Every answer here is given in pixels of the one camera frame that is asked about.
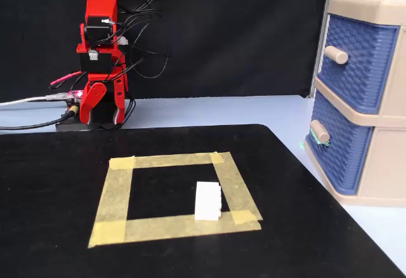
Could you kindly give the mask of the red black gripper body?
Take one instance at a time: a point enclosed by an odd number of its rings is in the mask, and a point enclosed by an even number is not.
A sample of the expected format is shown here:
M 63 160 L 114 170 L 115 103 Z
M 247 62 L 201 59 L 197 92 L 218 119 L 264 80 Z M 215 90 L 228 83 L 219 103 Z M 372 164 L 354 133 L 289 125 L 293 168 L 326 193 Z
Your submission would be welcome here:
M 126 76 L 125 51 L 116 44 L 99 44 L 92 48 L 78 44 L 81 72 L 86 72 L 89 81 L 115 81 Z

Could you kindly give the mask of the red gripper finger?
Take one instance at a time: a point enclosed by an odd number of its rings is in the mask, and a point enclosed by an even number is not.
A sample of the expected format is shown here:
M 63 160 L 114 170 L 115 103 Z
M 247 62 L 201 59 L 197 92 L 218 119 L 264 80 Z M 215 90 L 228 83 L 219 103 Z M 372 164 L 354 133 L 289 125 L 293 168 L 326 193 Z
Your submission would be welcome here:
M 114 102 L 116 105 L 116 111 L 114 113 L 114 124 L 121 124 L 125 115 L 125 95 L 128 92 L 127 75 L 124 74 L 121 77 L 113 80 L 114 88 Z
M 84 87 L 79 107 L 79 119 L 82 123 L 88 123 L 92 109 L 100 102 L 107 92 L 106 86 L 101 82 L 87 84 Z

